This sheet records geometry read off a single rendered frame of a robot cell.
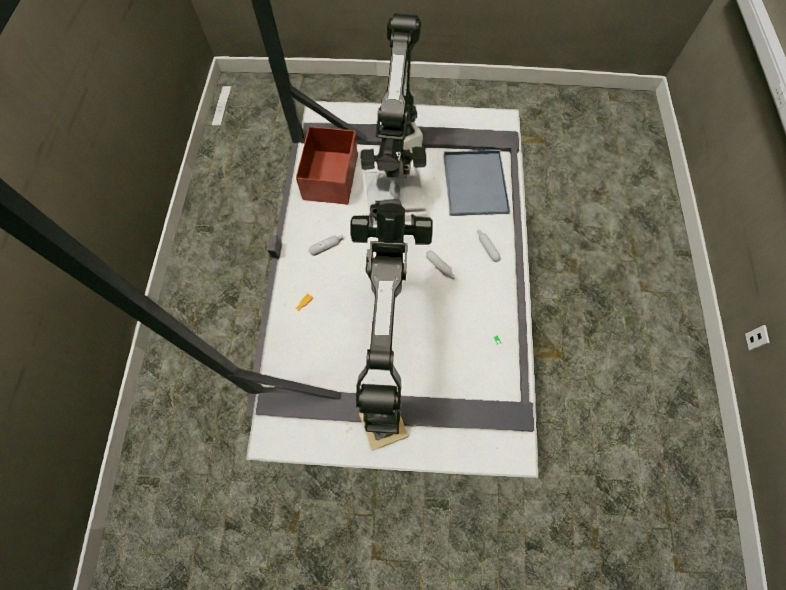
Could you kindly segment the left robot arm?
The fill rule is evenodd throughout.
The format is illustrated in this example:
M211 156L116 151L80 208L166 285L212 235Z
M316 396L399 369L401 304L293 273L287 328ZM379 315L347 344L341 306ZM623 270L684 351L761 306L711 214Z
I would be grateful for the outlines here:
M420 30L421 20L416 15L394 14L387 24L387 39L392 50L387 92L377 112L376 138L382 138L377 165L386 171L388 181L402 180L410 175L410 164L405 162L401 145L406 136L415 133L411 122L415 122L415 115L416 119L418 117L416 106L413 106L414 97L409 91L409 59L411 50L419 41ZM383 126L381 130L380 121Z

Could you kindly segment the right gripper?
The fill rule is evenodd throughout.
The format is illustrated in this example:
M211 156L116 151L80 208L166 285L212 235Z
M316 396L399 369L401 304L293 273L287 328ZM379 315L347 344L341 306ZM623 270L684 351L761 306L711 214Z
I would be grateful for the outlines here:
M376 227L373 227L375 218L369 216L353 215L351 217L350 236L353 243L368 243L368 238L377 238ZM433 235L433 219L416 217L411 213L411 224L415 225L405 224L404 235L413 235L415 245L430 245Z

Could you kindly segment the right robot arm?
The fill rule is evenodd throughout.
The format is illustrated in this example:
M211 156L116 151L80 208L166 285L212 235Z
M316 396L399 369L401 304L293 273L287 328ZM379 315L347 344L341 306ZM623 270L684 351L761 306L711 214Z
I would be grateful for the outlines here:
M401 205L399 200L375 200L375 204L370 206L370 216L377 221L378 241L370 241L365 272L370 278L371 290L376 295L370 349L367 349L366 366L356 384L356 407L363 414L363 422L366 421L365 432L373 432L377 440L399 434L402 379L394 366L392 339L395 299L402 291L402 280L406 280L407 269L408 243L401 241L404 238L405 208ZM375 257L373 252L376 252ZM390 371L397 386L360 384L369 369Z

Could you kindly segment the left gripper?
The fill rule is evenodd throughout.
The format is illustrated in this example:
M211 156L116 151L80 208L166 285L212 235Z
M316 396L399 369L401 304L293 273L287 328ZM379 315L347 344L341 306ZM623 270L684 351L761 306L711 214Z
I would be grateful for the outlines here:
M407 164L410 164L410 169L411 169L411 160L413 160L413 167L415 168L425 168L427 166L426 148L424 146L412 147L412 153L410 153L410 150L404 150L404 142L403 142L401 153L405 158L405 162ZM378 154L374 155L374 149L362 149L361 169L373 170L375 168L375 161L377 163L377 158L378 158Z

